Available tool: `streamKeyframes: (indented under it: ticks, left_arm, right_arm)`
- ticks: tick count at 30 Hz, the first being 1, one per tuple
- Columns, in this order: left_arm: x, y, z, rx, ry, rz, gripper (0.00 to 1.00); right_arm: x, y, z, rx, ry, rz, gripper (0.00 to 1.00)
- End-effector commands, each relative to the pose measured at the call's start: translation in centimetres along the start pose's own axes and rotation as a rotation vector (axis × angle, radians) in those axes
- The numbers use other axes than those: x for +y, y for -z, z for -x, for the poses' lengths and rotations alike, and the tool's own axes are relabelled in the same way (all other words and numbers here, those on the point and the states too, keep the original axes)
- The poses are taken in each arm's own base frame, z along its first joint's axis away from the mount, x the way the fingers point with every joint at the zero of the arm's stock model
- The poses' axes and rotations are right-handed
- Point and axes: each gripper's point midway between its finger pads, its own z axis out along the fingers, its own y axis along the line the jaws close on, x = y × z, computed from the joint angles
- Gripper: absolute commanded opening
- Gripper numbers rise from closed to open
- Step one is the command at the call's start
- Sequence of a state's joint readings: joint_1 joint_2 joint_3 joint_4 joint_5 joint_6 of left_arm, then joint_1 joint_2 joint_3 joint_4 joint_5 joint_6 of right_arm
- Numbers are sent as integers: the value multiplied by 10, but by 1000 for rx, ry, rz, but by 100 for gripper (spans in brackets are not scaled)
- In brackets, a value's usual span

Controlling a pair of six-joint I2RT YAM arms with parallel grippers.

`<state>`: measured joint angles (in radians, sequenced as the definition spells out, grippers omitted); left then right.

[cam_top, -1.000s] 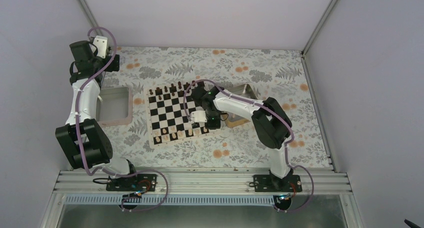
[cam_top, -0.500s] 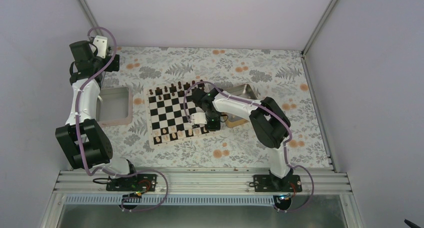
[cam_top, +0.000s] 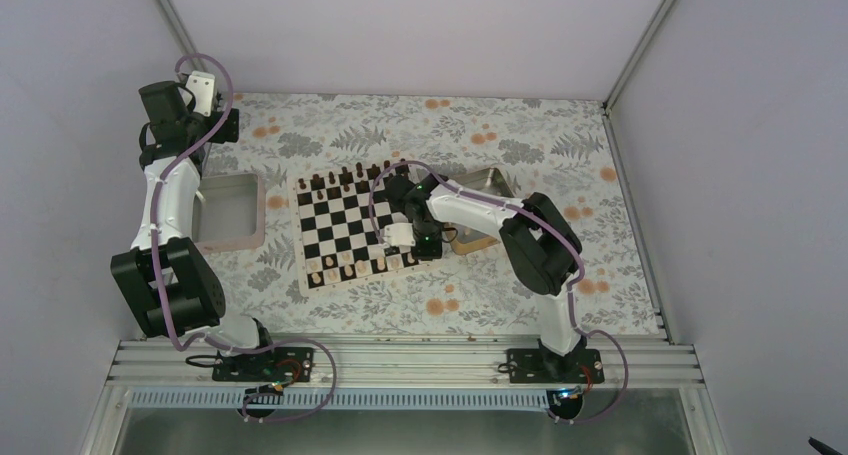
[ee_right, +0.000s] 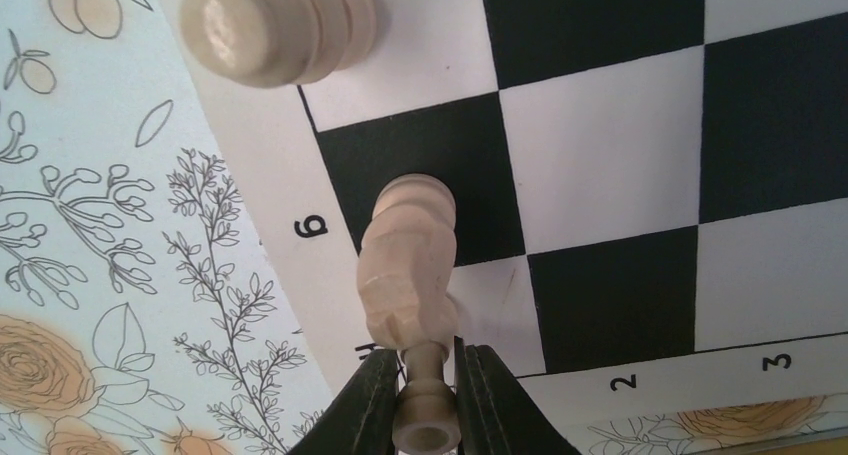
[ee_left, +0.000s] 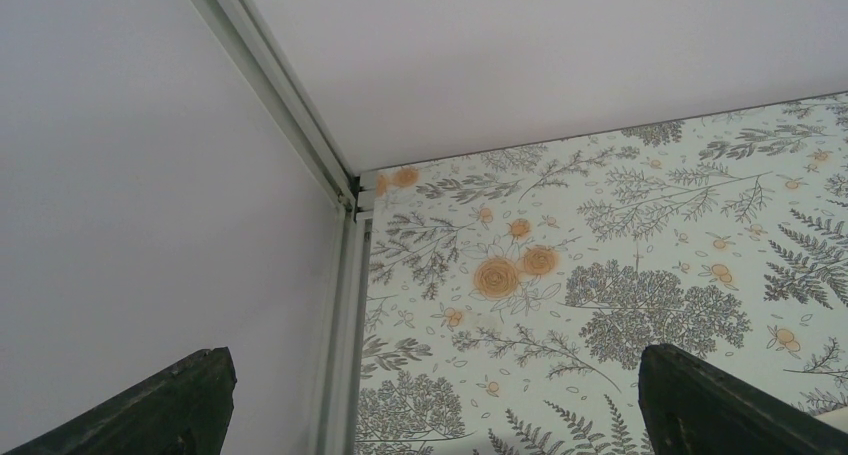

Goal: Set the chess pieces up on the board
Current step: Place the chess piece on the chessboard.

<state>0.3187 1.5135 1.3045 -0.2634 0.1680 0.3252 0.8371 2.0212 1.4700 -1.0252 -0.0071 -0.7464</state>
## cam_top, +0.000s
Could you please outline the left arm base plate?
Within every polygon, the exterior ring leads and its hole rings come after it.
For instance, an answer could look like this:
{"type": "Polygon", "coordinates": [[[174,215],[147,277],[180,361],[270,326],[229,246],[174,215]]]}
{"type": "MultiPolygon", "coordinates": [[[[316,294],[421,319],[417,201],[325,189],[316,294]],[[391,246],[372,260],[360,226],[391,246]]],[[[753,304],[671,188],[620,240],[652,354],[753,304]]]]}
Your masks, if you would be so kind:
{"type": "Polygon", "coordinates": [[[309,382],[314,350],[308,347],[280,347],[256,355],[219,356],[212,369],[216,382],[289,383],[309,382]]]}

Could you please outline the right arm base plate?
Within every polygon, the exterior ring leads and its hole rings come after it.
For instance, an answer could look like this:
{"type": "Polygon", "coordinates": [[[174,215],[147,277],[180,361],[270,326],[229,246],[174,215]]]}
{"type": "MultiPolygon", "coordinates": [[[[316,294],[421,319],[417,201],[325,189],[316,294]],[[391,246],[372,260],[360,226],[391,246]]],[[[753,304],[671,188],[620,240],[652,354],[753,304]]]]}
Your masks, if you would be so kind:
{"type": "Polygon", "coordinates": [[[498,372],[512,384],[600,384],[605,381],[600,352],[576,347],[565,356],[547,349],[512,348],[498,365],[498,372]]]}

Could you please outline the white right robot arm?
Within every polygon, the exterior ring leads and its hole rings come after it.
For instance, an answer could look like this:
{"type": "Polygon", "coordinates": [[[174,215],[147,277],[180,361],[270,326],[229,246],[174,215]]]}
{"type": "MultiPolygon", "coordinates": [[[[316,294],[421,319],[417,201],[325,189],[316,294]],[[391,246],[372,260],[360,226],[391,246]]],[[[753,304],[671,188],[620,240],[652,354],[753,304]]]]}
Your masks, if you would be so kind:
{"type": "Polygon", "coordinates": [[[535,295],[543,374],[565,382],[578,372],[587,336],[576,325],[571,289],[585,274],[582,244],[547,196],[494,196],[438,174],[419,182],[393,176],[385,196],[403,218],[379,229],[379,240],[411,248],[416,260],[441,258],[442,235],[450,225],[499,240],[514,275],[535,295]]]}

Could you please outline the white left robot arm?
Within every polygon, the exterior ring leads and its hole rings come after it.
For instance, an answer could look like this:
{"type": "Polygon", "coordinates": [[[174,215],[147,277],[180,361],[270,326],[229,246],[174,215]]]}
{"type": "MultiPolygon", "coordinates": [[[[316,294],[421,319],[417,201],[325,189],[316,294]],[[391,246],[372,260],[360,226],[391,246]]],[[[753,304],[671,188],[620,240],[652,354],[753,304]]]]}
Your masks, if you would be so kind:
{"type": "Polygon", "coordinates": [[[136,322],[148,337],[165,336],[186,350],[225,315],[218,277],[192,240],[204,136],[214,143],[238,139],[238,111],[220,108],[214,75],[183,74],[140,89],[149,118],[139,135],[146,183],[142,220],[129,251],[110,271],[136,322]]]}

